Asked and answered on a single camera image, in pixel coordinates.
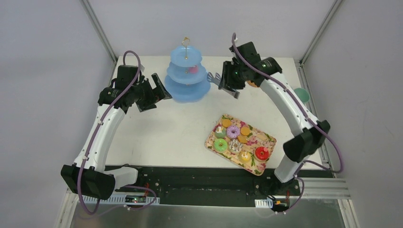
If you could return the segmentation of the metal serving tongs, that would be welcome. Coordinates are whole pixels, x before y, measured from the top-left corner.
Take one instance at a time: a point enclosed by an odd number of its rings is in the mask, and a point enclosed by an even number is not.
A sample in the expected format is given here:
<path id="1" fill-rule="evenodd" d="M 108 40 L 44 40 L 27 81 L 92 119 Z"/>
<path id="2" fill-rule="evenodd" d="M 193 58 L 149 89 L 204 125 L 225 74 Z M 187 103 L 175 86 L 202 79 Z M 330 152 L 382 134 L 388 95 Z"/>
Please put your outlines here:
<path id="1" fill-rule="evenodd" d="M 207 81 L 210 83 L 214 83 L 215 85 L 218 86 L 221 82 L 221 76 L 218 73 L 216 73 L 215 76 L 213 76 L 211 72 L 208 72 Z"/>

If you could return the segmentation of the blue three-tier cake stand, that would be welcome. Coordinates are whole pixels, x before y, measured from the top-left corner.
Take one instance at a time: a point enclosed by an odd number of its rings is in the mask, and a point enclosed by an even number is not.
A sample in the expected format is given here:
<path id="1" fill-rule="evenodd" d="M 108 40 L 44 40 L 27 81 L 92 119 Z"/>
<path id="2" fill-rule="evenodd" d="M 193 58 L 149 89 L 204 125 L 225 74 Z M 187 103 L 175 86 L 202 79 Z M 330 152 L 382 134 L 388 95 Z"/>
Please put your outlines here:
<path id="1" fill-rule="evenodd" d="M 201 100 L 210 90 L 208 71 L 202 65 L 200 50 L 190 45 L 190 38 L 184 37 L 181 44 L 170 53 L 170 63 L 166 70 L 164 85 L 173 100 L 192 103 Z M 196 74 L 188 73 L 188 68 L 198 66 Z"/>

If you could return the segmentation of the pink frosted cake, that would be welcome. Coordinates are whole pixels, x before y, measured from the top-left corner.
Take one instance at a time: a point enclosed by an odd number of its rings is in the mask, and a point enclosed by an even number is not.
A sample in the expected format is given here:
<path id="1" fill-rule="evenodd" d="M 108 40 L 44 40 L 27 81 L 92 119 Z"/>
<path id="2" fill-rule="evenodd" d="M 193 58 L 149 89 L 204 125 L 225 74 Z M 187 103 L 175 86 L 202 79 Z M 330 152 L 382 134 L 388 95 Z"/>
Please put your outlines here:
<path id="1" fill-rule="evenodd" d="M 190 74 L 196 74 L 196 73 L 198 73 L 198 71 L 199 71 L 198 66 L 193 66 L 193 67 L 188 68 L 188 73 L 190 73 Z"/>

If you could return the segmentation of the purple frosted donut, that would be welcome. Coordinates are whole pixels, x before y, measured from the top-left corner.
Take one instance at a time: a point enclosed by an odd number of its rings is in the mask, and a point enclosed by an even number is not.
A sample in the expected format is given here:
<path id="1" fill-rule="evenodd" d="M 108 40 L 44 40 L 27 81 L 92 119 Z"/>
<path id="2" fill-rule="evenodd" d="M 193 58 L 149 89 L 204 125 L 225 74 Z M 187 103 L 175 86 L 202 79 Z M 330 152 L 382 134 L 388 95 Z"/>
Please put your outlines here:
<path id="1" fill-rule="evenodd" d="M 226 129 L 226 135 L 230 139 L 235 139 L 240 135 L 240 128 L 236 125 L 231 125 Z"/>

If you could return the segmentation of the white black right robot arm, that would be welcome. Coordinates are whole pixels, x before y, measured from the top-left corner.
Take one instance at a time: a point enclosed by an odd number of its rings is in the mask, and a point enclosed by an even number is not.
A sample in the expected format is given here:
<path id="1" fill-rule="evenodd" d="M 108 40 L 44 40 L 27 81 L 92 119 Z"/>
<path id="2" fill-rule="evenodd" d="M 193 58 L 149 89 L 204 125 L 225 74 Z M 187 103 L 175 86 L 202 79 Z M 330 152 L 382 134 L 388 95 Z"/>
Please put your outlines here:
<path id="1" fill-rule="evenodd" d="M 314 154 L 330 130 L 328 121 L 320 121 L 297 97 L 273 57 L 262 59 L 253 42 L 229 48 L 231 61 L 223 63 L 219 89 L 241 90 L 250 81 L 273 101 L 290 127 L 293 138 L 283 144 L 283 156 L 270 181 L 270 190 L 283 194 L 288 190 L 300 165 Z"/>

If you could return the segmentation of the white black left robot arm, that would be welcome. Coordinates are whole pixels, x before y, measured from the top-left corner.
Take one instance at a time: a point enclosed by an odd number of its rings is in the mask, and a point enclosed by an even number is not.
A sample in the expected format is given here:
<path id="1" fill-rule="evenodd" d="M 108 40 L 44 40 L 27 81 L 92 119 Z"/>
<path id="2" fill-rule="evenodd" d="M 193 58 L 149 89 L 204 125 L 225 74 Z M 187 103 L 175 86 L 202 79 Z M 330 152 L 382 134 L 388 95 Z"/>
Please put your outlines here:
<path id="1" fill-rule="evenodd" d="M 156 103 L 170 99 L 157 73 L 151 75 L 155 87 L 143 76 L 142 68 L 120 65 L 117 77 L 99 95 L 98 108 L 91 132 L 79 155 L 71 165 L 64 165 L 61 176 L 76 194 L 107 200 L 114 190 L 128 186 L 140 192 L 145 179 L 135 168 L 122 167 L 106 171 L 106 158 L 117 128 L 128 109 L 137 106 L 140 112 L 156 108 Z"/>

